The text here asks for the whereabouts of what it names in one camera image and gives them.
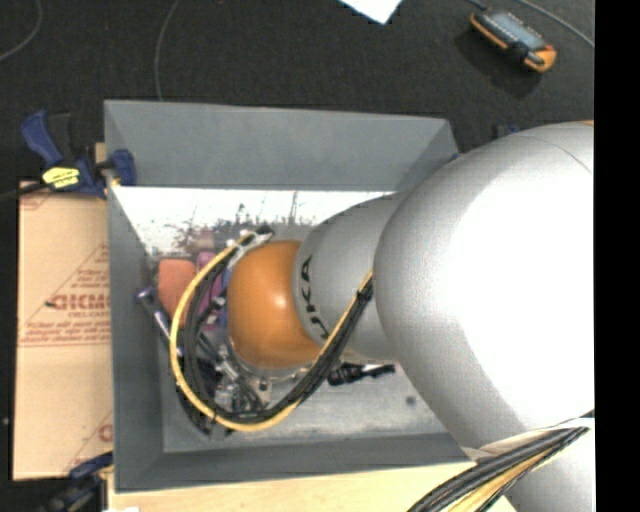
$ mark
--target black floor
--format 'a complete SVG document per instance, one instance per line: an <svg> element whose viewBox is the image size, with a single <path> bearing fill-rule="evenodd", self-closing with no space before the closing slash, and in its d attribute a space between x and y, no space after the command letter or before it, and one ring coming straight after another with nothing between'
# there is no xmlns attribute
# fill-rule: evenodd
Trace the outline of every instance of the black floor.
<svg viewBox="0 0 640 512"><path fill-rule="evenodd" d="M158 100L154 55L174 0L0 3L0 192L37 174L20 122L41 108L74 117L77 146L103 135L105 98ZM595 3L538 0L593 38ZM529 128L594 117L594 52L559 24L514 0L494 0L558 50L545 75L509 64L468 29L463 0L404 0L379 26L337 0L181 0L158 66L166 100L410 113L449 119L463 151L498 125ZM39 503L60 482L9 484L15 338L16 215L0 205L0 510Z"/></svg>

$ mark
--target clamp handle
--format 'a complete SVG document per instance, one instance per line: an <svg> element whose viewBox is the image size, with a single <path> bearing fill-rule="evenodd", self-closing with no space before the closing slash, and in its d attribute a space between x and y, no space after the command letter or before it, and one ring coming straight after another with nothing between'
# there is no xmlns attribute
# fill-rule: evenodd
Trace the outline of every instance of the clamp handle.
<svg viewBox="0 0 640 512"><path fill-rule="evenodd" d="M121 185L136 184L136 166L133 162L133 155L127 149L116 149L109 159L120 175Z"/></svg>
<svg viewBox="0 0 640 512"><path fill-rule="evenodd" d="M29 149L44 158L46 168L58 165L64 160L62 152L49 134L47 114L39 110L30 115L20 125L20 133Z"/></svg>

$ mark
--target blue clamp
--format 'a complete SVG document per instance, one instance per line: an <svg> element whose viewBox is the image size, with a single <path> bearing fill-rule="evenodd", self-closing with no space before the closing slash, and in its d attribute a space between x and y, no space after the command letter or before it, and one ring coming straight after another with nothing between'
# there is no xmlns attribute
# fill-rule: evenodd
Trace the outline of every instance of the blue clamp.
<svg viewBox="0 0 640 512"><path fill-rule="evenodd" d="M111 466L112 464L113 452L106 452L73 468L69 471L69 478L71 480L80 480L81 478L97 473L101 469Z"/></svg>
<svg viewBox="0 0 640 512"><path fill-rule="evenodd" d="M89 159L85 152L74 161L63 156L69 155L69 148L61 148L56 144L47 125L47 114L40 110L29 116L21 125L20 132L27 146L38 153L45 162L42 180L56 192L76 192L106 198L106 180L103 169L115 169L121 185L135 185L136 170L133 156L126 149L118 149L105 162L98 164Z"/></svg>

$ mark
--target yellow cable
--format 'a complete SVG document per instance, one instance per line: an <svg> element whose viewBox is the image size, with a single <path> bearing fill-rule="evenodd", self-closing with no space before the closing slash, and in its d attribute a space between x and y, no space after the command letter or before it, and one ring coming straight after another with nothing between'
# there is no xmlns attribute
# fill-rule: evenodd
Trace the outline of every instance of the yellow cable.
<svg viewBox="0 0 640 512"><path fill-rule="evenodd" d="M180 362L178 361L178 331L180 330L180 319L182 318L182 314L184 312L184 309L187 306L187 304L189 303L189 300L191 299L191 296L195 292L195 290L198 287L198 285L204 280L204 278L207 276L207 274L216 265L218 265L221 261L223 261L234 249L236 249L238 246L240 246L240 244L242 244L250 236L252 236L252 233L249 233L248 235L245 235L245 236L239 238L233 245L227 247L225 250L223 250L217 256L212 258L202 268L202 270L200 270L200 272L198 272L198 274L191 281L191 283L189 283L189 286L187 286L187 289L182 294L182 297L180 298L180 301L178 302L178 306L177 306L177 308L175 310L175 313L173 315L173 320L171 322L171 333L170 333L170 338L169 338L169 358L171 360L171 370L173 371L173 374L175 376L175 379L176 379L176 382L177 382L178 386L180 387L180 389L182 390L184 395L187 397L189 402L191 402L191 404L196 409L198 409L198 411L200 411L202 414L204 414L206 417L216 421L217 423L220 423L224 427L227 427L227 428L230 428L230 429L233 429L233 430L242 431L242 432L257 432L259 430L265 430L267 428L273 427L274 425L277 425L282 420L284 420L287 416L289 416L289 414L291 414L291 412L296 407L298 407L298 405L300 404L302 399L298 399L297 401L293 402L291 405L289 405L289 406L285 407L284 409L282 409L282 411L280 411L279 413L277 413L273 417L271 417L269 419L266 419L266 420L264 420L264 421L262 421L260 423L253 423L253 424L236 423L235 421L231 421L231 420L227 420L225 418L217 417L216 416L216 412L213 409L211 409L207 404L205 404L202 400L200 400L198 395L191 389L191 387L187 383L186 379L184 378L184 374L182 373L182 369L180 368ZM364 281L360 285L360 288L358 289L359 292L362 291L364 289L364 287L369 283L369 281L372 278L372 275L373 275L372 271L369 271L369 273L367 274L366 278L364 279ZM345 312L340 317L340 320L338 320L338 323L336 324L336 326L334 327L333 331L331 332L331 335L329 336L329 338L327 338L326 343L322 347L322 350L320 351L320 355L324 354L324 352L331 345L331 342L333 341L333 339L335 338L336 334L339 332L340 328L344 324L344 322L345 322L345 320L347 318L347 315L349 314L349 312L351 311L351 309L355 305L356 300L357 300L357 295L354 296L351 299L351 302L349 303L349 306L347 307ZM314 366L317 363L317 361L318 361L318 359L316 359L314 361L314 363L313 363Z"/></svg>
<svg viewBox="0 0 640 512"><path fill-rule="evenodd" d="M540 460L544 459L551 450L553 450L553 448L549 448L538 455L534 455L533 457L509 468L507 471L500 473L493 480L490 480L482 487L478 487L475 491L460 499L455 505L447 509L447 512L473 512L477 510L478 507L484 505L504 485L508 484L522 472L532 466L535 466L540 462Z"/></svg>

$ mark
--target black cable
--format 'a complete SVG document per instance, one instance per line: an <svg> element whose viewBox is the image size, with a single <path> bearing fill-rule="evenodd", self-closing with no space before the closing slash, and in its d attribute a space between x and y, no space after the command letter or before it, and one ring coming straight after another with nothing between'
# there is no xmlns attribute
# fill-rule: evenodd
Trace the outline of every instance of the black cable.
<svg viewBox="0 0 640 512"><path fill-rule="evenodd" d="M38 10L38 18L36 19L35 27L33 27L33 30L31 31L31 33L21 43L17 44L10 50L0 54L0 62L8 59L12 55L22 50L31 41L33 41L33 38L36 37L36 35L40 31L40 27L42 26L42 18L43 18L42 4L40 3L40 0L35 0L35 4L36 4L36 9Z"/></svg>
<svg viewBox="0 0 640 512"><path fill-rule="evenodd" d="M534 11L542 14L543 16L546 16L547 18L549 18L552 21L555 21L561 27L564 27L569 32L571 32L573 35L575 35L575 36L579 37L580 39L582 39L585 43L587 43L589 46L591 46L591 48L593 48L594 50L596 49L596 45L591 39L589 39L586 35L584 35L582 32L580 32L577 28L575 28L573 25L570 25L569 23L567 23L565 20L563 20L559 16L556 16L552 12L549 12L546 9L543 9L542 7L540 7L539 5L536 5L536 4L532 3L532 2L529 2L528 0L514 0L514 1L529 7L529 9L533 9Z"/></svg>
<svg viewBox="0 0 640 512"><path fill-rule="evenodd" d="M173 17L173 13L175 12L179 3L180 3L180 0L175 0L173 5L171 6L171 9L169 9L169 13L167 14L166 18L164 19L164 22L162 23L162 28L160 29L160 33L158 34L158 39L156 41L156 48L155 48L154 57L153 57L153 79L154 79L154 84L156 86L156 95L158 96L158 99L160 101L164 101L164 96L162 96L162 88L160 86L160 50L162 48L162 40L164 39L164 33L167 31L169 22L171 21L171 18Z"/></svg>
<svg viewBox="0 0 640 512"><path fill-rule="evenodd" d="M465 2L468 2L468 3L476 6L481 11L489 10L489 8L486 5L484 5L482 2L480 2L479 0L465 0Z"/></svg>
<svg viewBox="0 0 640 512"><path fill-rule="evenodd" d="M515 465L543 453L548 449L560 451L588 431L586 427L559 429L513 450L479 459L477 465L447 480L429 494L418 500L408 512L439 512L446 507L490 482Z"/></svg>
<svg viewBox="0 0 640 512"><path fill-rule="evenodd" d="M385 373L395 373L396 367L393 364L385 364L376 366L370 370L366 370L367 365L344 363L342 366L331 370L327 376L327 382L330 386L341 386L343 384L351 384L365 377L374 379Z"/></svg>
<svg viewBox="0 0 640 512"><path fill-rule="evenodd" d="M200 308L200 302L206 296L209 286L218 278L218 276L226 269L229 261L237 254L238 249L231 251L227 257L221 261L211 272L205 277L205 279L196 287L194 296L189 306L189 312L187 313L187 320L185 322L185 336L184 336L184 363L185 363L185 379L189 382L193 391L200 397L200 399L207 404L220 418L228 421L243 424L255 424L266 421L276 414L280 413L285 408L291 406L291 404L298 401L305 401L311 394L313 394L324 382L328 374L334 368L338 358L342 354L349 337L355 328L365 306L371 300L373 296L373 284L369 280L362 290L358 292L356 301L351 310L347 313L345 321L341 328L336 333L334 340L319 357L309 372L298 381L298 383L275 405L258 411L241 412L241 413L229 413L221 408L214 400L211 400L204 391L204 381L199 374L199 369L195 363L195 349L196 349L196 337L194 334L198 330L198 325L195 322L197 312Z"/></svg>
<svg viewBox="0 0 640 512"><path fill-rule="evenodd" d="M213 288L213 283L211 283L211 286L209 287L207 293L211 291L211 288ZM226 296L227 290L225 289L216 298L226 298ZM203 323L207 320L207 318L209 318L209 315L211 315L211 313L213 313L214 311L220 311L222 308L223 306L218 304L216 301L210 301L204 311L202 311L202 313L199 313L198 324Z"/></svg>
<svg viewBox="0 0 640 512"><path fill-rule="evenodd" d="M198 334L200 343L197 345L198 348L203 350L210 358L215 359L218 354L209 346L209 340L202 333L202 328L200 328L200 333ZM236 359L233 349L229 346L228 341L225 339L225 346L227 348L227 357L226 363L232 367L232 370L237 374L237 379L235 382L237 383L240 391L244 394L245 398L249 400L251 407L255 410L264 409L264 404L262 403L261 398L255 392L255 390L248 384L245 379L242 377L242 370L240 368L240 363Z"/></svg>
<svg viewBox="0 0 640 512"><path fill-rule="evenodd" d="M20 188L14 188L11 190L7 190L6 192L2 192L0 194L0 203L8 201L10 199L17 199L26 194L30 194L32 192L37 192L38 190L42 190L46 188L47 185L45 183L29 183L29 185L24 185Z"/></svg>
<svg viewBox="0 0 640 512"><path fill-rule="evenodd" d="M512 478L509 482L507 482L505 485L503 485L500 489L498 489L485 503L483 503L479 509L477 509L475 512L486 512L487 510L489 510L496 501L498 501L506 492L509 491L509 489L511 489L515 484L517 484L520 480L522 480L525 476L527 476L529 473L531 473L532 471L536 470L538 467L540 467L542 464L544 464L545 462L547 462L548 460L550 460L552 457L555 457L555 455L557 453L559 453L560 451L564 450L567 446L569 446L572 442L574 442L576 439L578 439L578 437L580 437L582 434L586 433L586 431L588 429L586 429L585 427L580 427L580 429L584 428L583 432L577 432L575 434L575 437L573 438L568 438L567 441L563 442L563 443L559 443L558 446L554 449L552 449L547 455L545 455L542 459L540 459L538 462L536 462L535 464L533 464L531 467L525 469L524 471L522 471L521 473L519 473L515 478Z"/></svg>

